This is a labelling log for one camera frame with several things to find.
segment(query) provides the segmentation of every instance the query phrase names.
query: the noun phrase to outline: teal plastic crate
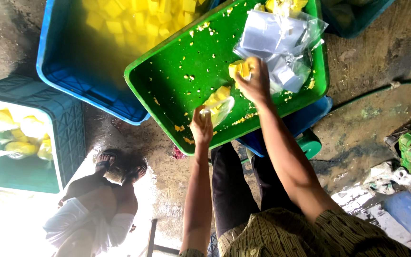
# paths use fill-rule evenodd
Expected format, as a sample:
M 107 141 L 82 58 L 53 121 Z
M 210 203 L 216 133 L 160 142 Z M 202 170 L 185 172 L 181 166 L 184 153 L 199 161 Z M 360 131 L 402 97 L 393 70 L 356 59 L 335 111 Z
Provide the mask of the teal plastic crate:
M 0 80 L 0 101 L 37 108 L 52 120 L 57 161 L 37 155 L 22 160 L 0 157 L 0 189 L 59 193 L 85 158 L 85 131 L 81 101 L 31 78 Z

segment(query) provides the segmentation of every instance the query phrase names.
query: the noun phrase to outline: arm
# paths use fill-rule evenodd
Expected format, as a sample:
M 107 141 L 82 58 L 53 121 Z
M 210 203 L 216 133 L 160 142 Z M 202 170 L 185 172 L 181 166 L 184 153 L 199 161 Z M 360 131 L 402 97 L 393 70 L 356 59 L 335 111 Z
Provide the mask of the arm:
M 190 129 L 195 138 L 195 155 L 191 163 L 191 176 L 186 192 L 183 217 L 183 242 L 180 252 L 197 249 L 207 255 L 212 221 L 212 198 L 209 178 L 209 144 L 212 139 L 210 114 L 203 117 L 195 109 Z
M 269 93 L 266 63 L 255 57 L 247 61 L 253 68 L 252 79 L 245 81 L 236 74 L 239 89 L 255 103 L 269 157 L 289 198 L 314 223 L 323 211 L 340 207 L 323 190 L 304 152 L 278 116 Z

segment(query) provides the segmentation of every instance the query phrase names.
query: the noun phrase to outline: white cloth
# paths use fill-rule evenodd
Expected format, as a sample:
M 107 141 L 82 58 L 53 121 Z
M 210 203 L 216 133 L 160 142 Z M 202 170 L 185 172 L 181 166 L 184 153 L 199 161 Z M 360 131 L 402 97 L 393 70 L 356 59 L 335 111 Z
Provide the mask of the white cloth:
M 118 213 L 108 224 L 100 210 L 89 212 L 77 198 L 68 199 L 58 212 L 47 220 L 43 229 L 46 239 L 59 248 L 71 234 L 88 222 L 93 222 L 96 229 L 92 253 L 98 255 L 109 248 L 121 245 L 132 227 L 134 215 Z

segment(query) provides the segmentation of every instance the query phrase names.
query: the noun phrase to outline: blue plastic tub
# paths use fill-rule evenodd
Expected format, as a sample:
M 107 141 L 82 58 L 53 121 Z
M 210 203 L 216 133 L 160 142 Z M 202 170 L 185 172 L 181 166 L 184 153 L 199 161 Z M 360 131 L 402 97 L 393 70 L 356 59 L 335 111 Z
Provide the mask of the blue plastic tub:
M 53 125 L 53 162 L 36 155 L 21 160 L 0 157 L 0 189 L 59 193 L 85 158 L 82 102 L 45 83 L 11 76 L 0 80 L 0 101 L 37 108 Z
M 140 125 L 150 114 L 123 78 L 130 61 L 122 62 L 121 70 L 106 69 L 109 63 L 115 63 L 117 56 L 109 56 L 101 67 L 92 63 L 93 54 L 100 48 L 93 38 L 80 34 L 86 28 L 79 26 L 82 23 L 79 3 L 47 0 L 36 64 L 39 77 L 48 85 L 129 124 Z

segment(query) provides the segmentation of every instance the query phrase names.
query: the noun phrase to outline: tofu crumb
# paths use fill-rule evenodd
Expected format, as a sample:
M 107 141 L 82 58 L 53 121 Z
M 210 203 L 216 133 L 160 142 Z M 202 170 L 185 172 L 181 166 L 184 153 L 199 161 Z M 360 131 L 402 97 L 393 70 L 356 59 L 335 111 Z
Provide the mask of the tofu crumb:
M 314 86 L 315 86 L 315 81 L 314 80 L 310 81 L 310 84 L 309 84 L 308 88 L 312 89 Z

